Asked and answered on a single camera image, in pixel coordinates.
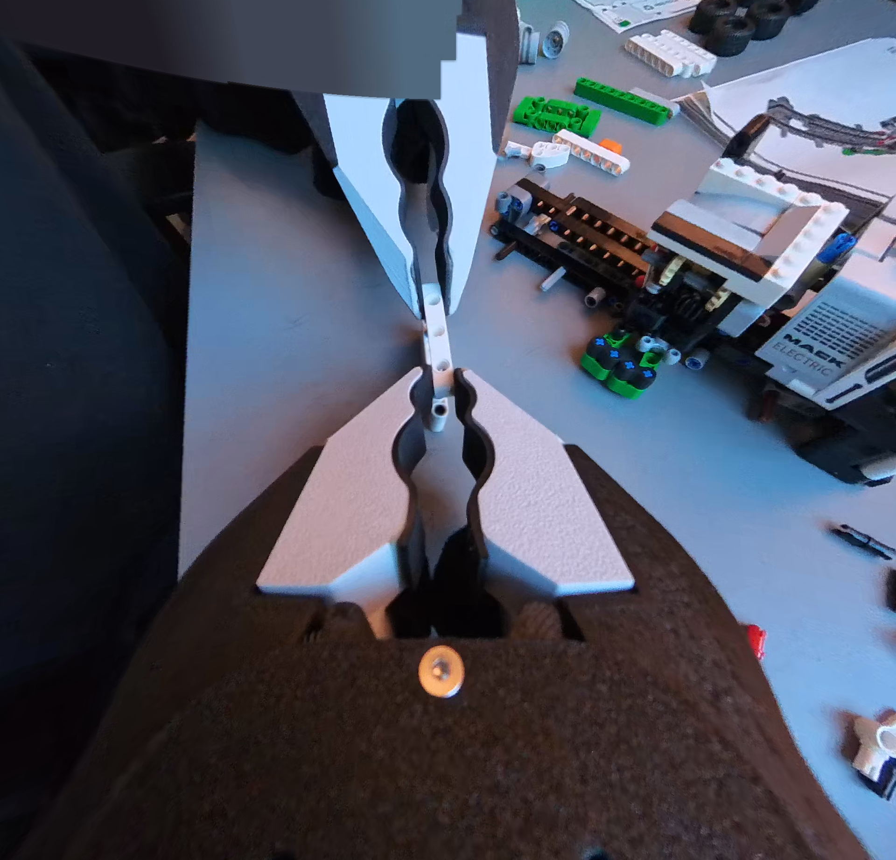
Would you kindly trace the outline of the person's dark clothing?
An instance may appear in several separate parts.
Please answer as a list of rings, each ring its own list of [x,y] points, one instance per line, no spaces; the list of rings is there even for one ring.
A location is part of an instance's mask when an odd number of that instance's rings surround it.
[[[70,857],[157,730],[312,620],[252,585],[305,461],[175,586],[186,275],[3,38],[2,858]]]

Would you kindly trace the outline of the lego truck chassis assembly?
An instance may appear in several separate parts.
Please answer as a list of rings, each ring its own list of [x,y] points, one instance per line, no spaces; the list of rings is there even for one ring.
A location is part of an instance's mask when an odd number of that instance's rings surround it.
[[[498,195],[496,260],[519,252],[588,294],[611,331],[665,339],[681,357],[737,340],[765,318],[781,324],[846,254],[841,203],[745,163],[769,126],[758,115],[687,197],[640,228],[577,194],[552,192],[541,175]]]

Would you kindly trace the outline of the black lego pin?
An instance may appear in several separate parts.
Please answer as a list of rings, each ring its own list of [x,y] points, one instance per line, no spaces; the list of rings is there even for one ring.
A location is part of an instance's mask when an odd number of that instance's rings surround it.
[[[847,524],[839,524],[835,525],[831,529],[831,533],[847,542],[850,545],[853,545],[859,549],[862,549],[865,552],[868,552],[882,560],[892,562],[895,560],[895,548],[889,546],[888,544],[880,541],[877,538],[874,538],[867,533],[856,530],[855,528],[847,525]]]

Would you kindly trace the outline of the stacked white lego beams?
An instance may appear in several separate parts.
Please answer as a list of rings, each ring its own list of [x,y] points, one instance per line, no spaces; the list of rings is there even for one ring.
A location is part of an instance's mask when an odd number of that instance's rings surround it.
[[[628,37],[623,49],[666,78],[705,77],[718,63],[717,56],[667,29]]]

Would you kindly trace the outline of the long green lego beam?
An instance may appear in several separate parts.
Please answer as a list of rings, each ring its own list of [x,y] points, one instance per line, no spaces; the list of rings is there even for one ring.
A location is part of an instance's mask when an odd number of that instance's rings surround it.
[[[580,77],[575,82],[574,94],[585,101],[651,126],[662,126],[673,117],[671,108],[665,103],[657,103],[586,77]]]

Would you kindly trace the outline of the green and black lego assembly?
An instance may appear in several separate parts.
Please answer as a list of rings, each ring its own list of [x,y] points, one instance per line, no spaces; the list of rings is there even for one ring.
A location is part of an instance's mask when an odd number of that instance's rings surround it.
[[[656,382],[657,367],[641,365],[633,332],[616,328],[588,342],[580,365],[607,390],[624,399],[637,399]]]

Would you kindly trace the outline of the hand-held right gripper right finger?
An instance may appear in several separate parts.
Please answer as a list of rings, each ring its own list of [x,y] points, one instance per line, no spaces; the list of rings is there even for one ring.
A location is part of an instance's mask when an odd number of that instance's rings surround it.
[[[470,369],[454,373],[469,531],[484,587],[507,612],[635,585],[563,440]]]

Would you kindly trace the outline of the lego instruction booklet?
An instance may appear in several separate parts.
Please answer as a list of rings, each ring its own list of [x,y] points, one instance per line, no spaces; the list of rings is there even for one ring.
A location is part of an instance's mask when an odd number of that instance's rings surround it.
[[[886,204],[895,192],[895,40],[866,39],[677,99],[724,148],[758,115],[745,163],[818,194]]]

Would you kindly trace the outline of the white lego truck hood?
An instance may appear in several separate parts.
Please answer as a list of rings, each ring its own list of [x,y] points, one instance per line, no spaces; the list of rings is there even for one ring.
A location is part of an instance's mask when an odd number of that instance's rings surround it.
[[[786,411],[800,458],[848,485],[894,482],[894,280],[836,277],[756,352],[768,364],[747,417]]]

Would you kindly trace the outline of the long white lego beam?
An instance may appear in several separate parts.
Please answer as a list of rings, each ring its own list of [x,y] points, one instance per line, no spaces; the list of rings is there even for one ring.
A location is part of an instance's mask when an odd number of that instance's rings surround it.
[[[627,173],[631,166],[630,161],[621,154],[603,145],[595,144],[588,139],[579,137],[566,129],[555,133],[553,142],[557,145],[566,146],[570,149],[570,155],[578,160],[609,172],[614,176]]]

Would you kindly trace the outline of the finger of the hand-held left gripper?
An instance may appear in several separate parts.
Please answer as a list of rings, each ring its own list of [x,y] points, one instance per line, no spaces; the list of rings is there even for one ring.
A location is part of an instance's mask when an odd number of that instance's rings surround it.
[[[419,268],[401,223],[404,186],[390,160],[395,100],[337,94],[322,98],[337,160],[335,177],[390,283],[421,319]]]
[[[430,200],[434,252],[445,312],[460,303],[497,156],[492,146],[486,37],[458,33],[454,60],[441,63],[440,96],[430,101],[435,171]]]

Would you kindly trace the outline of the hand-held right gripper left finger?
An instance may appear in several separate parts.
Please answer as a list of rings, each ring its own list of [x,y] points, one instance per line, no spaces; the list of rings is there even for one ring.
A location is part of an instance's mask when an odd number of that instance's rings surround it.
[[[416,366],[332,434],[255,585],[362,609],[378,639],[397,635],[394,602],[427,565],[412,474],[427,451],[429,368]]]

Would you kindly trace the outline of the green lego frame piece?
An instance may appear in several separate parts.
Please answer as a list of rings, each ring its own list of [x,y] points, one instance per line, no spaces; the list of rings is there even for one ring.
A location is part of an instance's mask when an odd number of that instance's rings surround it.
[[[601,118],[595,107],[544,97],[526,96],[512,113],[515,124],[552,134],[566,130],[589,140]]]

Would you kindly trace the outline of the pile of small lego pieces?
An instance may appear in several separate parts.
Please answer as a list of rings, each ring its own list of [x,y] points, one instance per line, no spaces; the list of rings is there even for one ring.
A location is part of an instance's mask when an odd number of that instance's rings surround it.
[[[857,716],[853,732],[858,742],[853,769],[865,787],[889,802],[895,793],[895,710],[878,719]]]

